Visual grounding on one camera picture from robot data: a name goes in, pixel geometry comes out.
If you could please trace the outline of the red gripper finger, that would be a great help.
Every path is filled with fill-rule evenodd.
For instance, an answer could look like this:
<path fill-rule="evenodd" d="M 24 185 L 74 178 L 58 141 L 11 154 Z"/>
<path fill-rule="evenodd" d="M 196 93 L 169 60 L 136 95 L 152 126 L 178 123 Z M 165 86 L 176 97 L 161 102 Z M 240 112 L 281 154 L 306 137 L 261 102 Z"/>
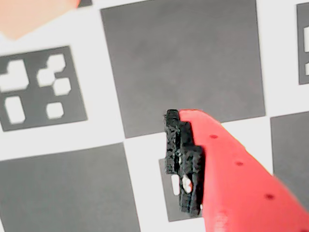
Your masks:
<path fill-rule="evenodd" d="M 165 114 L 165 172 L 179 177 L 181 212 L 208 232 L 306 232 L 294 194 L 220 122 L 196 109 Z"/>

